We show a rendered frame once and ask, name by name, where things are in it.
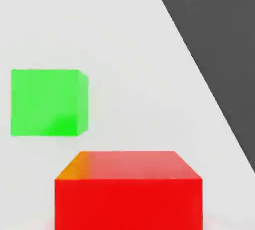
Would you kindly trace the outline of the small red cube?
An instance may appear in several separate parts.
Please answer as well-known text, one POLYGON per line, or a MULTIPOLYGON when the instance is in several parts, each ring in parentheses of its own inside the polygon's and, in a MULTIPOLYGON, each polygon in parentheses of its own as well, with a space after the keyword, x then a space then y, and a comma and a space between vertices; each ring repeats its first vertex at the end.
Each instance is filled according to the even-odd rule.
POLYGON ((54 188, 54 230, 203 230, 202 178, 174 151, 82 151, 54 188))

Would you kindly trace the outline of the small green cube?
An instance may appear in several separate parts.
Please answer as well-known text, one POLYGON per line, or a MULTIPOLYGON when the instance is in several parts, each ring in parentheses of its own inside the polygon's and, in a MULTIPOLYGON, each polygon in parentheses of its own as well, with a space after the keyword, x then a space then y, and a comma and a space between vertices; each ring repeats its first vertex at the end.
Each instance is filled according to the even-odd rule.
POLYGON ((13 69, 11 136, 79 136, 89 125, 89 79, 78 69, 13 69))

